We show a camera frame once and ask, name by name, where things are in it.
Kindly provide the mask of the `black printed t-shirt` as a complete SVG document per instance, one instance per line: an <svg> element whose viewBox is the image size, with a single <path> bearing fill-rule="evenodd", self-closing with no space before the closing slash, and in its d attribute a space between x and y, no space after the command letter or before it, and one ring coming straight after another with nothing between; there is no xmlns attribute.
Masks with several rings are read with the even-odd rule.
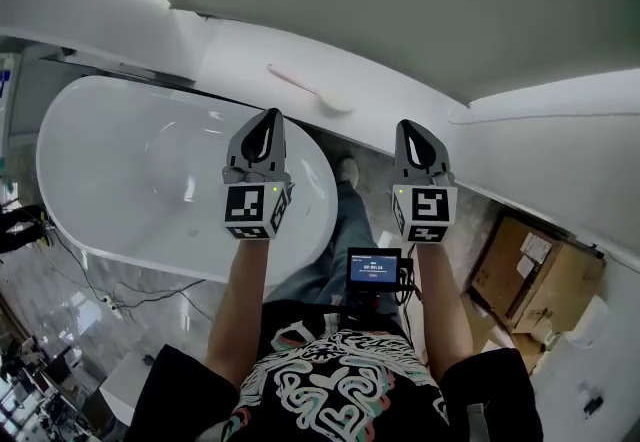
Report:
<svg viewBox="0 0 640 442"><path fill-rule="evenodd" d="M259 352L240 386L163 347L125 442L542 442L524 362L514 349L431 376L382 315L267 303Z"/></svg>

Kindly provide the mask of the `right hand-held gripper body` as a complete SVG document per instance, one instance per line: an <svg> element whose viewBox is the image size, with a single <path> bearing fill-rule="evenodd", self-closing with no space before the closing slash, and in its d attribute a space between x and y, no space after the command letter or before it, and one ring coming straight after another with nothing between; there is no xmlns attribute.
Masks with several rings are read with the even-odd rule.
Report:
<svg viewBox="0 0 640 442"><path fill-rule="evenodd" d="M439 244L455 224L458 188L451 173L394 184L391 209L405 242Z"/></svg>

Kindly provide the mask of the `large brown cardboard box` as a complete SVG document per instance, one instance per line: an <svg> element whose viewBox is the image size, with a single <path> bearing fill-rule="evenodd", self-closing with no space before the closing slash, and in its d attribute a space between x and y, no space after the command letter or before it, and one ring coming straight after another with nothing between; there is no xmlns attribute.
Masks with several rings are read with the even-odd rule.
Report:
<svg viewBox="0 0 640 442"><path fill-rule="evenodd" d="M504 215L470 289L510 333L565 333L579 323L604 271L600 253Z"/></svg>

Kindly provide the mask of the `black equipment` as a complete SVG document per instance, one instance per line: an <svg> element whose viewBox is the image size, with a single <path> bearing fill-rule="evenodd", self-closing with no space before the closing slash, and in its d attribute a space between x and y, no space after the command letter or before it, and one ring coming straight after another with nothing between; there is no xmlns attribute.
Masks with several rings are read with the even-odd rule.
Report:
<svg viewBox="0 0 640 442"><path fill-rule="evenodd" d="M34 242L50 246L46 229L48 221L47 211L37 204L1 212L0 254L16 251Z"/></svg>

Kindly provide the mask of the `white windowsill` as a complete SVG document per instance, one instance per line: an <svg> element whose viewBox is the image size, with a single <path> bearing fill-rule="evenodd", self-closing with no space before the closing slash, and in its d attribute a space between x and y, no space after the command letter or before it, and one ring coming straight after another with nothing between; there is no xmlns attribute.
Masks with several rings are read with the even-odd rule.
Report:
<svg viewBox="0 0 640 442"><path fill-rule="evenodd" d="M331 116L267 64L351 101ZM271 28L205 20L193 40L199 90L276 106L391 153L414 120L449 150L464 186L573 231L640 267L640 68L553 82L462 105L338 48Z"/></svg>

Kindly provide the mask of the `white cabinet with blue labels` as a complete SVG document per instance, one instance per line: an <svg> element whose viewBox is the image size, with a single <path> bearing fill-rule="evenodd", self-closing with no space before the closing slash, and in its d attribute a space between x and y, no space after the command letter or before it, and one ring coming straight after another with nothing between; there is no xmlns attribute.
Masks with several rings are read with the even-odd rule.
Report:
<svg viewBox="0 0 640 442"><path fill-rule="evenodd" d="M24 55L0 52L0 168L9 152L9 140L19 103Z"/></svg>

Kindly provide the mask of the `blue jeans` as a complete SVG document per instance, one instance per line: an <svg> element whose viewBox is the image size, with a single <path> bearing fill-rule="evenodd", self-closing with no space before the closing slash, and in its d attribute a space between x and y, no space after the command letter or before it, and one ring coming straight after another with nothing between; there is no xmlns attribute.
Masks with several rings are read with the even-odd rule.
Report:
<svg viewBox="0 0 640 442"><path fill-rule="evenodd" d="M362 198L346 180L337 185L338 212L330 241L312 264L296 271L273 291L266 303L298 301L355 307L356 298L346 288L348 249L374 248L371 227Z"/></svg>

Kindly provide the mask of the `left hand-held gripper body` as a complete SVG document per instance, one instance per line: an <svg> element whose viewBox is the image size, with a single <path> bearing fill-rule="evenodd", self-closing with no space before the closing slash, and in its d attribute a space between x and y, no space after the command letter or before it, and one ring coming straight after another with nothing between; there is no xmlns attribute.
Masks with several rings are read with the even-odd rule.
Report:
<svg viewBox="0 0 640 442"><path fill-rule="evenodd" d="M266 168L226 165L224 227L238 240L274 239L292 201L291 175L285 162Z"/></svg>

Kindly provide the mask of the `person's right forearm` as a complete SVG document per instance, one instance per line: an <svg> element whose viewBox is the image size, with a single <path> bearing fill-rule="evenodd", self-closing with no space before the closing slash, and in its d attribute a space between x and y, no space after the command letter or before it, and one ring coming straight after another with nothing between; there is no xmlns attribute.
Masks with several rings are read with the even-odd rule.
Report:
<svg viewBox="0 0 640 442"><path fill-rule="evenodd" d="M473 355L473 338L444 247L417 244L416 252L425 349L430 373L440 383L449 368Z"/></svg>

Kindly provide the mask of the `white bathtub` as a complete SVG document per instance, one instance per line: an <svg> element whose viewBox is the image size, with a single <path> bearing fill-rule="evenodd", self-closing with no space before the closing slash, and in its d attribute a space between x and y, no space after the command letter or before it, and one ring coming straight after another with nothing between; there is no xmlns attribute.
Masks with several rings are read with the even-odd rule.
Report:
<svg viewBox="0 0 640 442"><path fill-rule="evenodd" d="M56 227L86 252L226 282L238 242L224 224L222 170L253 107L87 76L41 124L37 178Z"/></svg>

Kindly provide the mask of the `person's left forearm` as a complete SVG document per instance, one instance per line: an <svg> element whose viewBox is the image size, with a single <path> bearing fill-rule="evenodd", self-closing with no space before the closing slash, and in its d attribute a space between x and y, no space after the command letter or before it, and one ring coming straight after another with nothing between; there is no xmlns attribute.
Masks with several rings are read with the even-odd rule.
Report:
<svg viewBox="0 0 640 442"><path fill-rule="evenodd" d="M269 246L239 243L209 334L205 366L237 389L257 360Z"/></svg>

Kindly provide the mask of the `white long-handled brush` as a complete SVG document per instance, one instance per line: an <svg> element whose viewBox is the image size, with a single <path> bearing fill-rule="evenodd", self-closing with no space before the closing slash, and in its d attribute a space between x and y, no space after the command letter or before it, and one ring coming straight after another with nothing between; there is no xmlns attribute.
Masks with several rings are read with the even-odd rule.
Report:
<svg viewBox="0 0 640 442"><path fill-rule="evenodd" d="M266 69L271 75L309 93L314 101L331 116L347 115L354 111L354 105L351 101L336 97L333 94L327 95L325 92L307 85L291 74L281 71L271 63L266 65Z"/></svg>

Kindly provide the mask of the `white platform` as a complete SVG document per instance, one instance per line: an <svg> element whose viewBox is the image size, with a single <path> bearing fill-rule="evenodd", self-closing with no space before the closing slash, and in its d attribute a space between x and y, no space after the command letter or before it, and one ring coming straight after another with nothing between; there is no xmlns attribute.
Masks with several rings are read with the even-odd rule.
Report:
<svg viewBox="0 0 640 442"><path fill-rule="evenodd" d="M146 365L145 355L136 351L127 353L99 387L115 418L126 426L132 422L135 408L153 366Z"/></svg>

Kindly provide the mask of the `small black display screen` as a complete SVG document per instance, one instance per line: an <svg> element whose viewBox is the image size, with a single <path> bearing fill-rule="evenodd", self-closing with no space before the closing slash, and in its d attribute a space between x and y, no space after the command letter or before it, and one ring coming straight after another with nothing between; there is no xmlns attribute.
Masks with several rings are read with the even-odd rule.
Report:
<svg viewBox="0 0 640 442"><path fill-rule="evenodd" d="M398 292L401 250L398 248L350 247L346 285L357 292Z"/></svg>

